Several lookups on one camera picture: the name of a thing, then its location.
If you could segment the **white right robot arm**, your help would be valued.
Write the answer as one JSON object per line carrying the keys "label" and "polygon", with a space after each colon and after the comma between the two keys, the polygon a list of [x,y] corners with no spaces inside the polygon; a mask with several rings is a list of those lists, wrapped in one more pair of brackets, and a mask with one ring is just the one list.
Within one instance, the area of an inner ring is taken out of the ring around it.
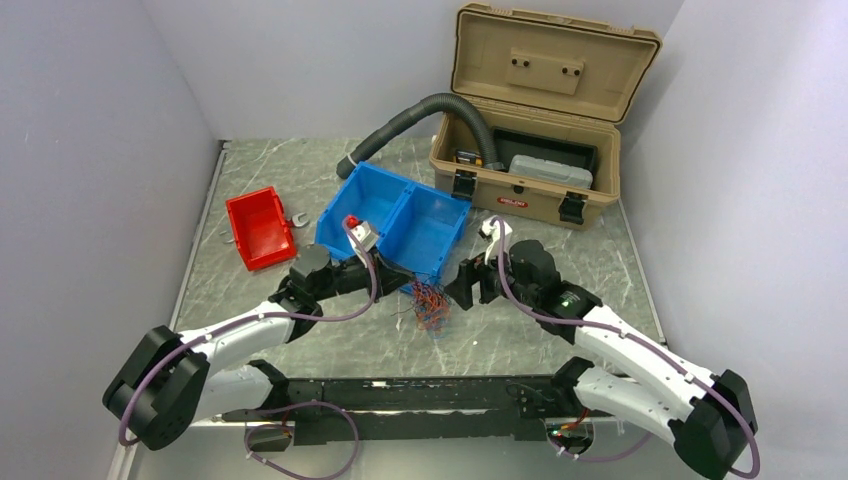
{"label": "white right robot arm", "polygon": [[610,361],[624,378],[574,357],[551,379],[557,411],[600,410],[671,445],[678,458],[706,479],[729,474],[753,478],[734,465],[758,430],[746,380],[683,359],[638,331],[585,288],[564,280],[553,256],[537,240],[506,252],[489,250],[460,262],[446,293],[464,310],[504,297],[548,333]]}

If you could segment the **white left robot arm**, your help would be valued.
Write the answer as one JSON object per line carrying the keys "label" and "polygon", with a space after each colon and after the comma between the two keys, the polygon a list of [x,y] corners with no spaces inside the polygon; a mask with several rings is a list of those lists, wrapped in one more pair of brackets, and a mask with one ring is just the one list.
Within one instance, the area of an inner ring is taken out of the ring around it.
{"label": "white left robot arm", "polygon": [[369,303],[412,282],[412,271],[371,249],[334,262],[322,245],[303,249],[276,291],[253,309],[208,327],[149,330],[105,389],[103,406],[120,421],[119,438],[160,450],[193,422],[251,409],[279,417],[288,380],[253,354],[291,343],[328,322],[321,301],[363,290]]}

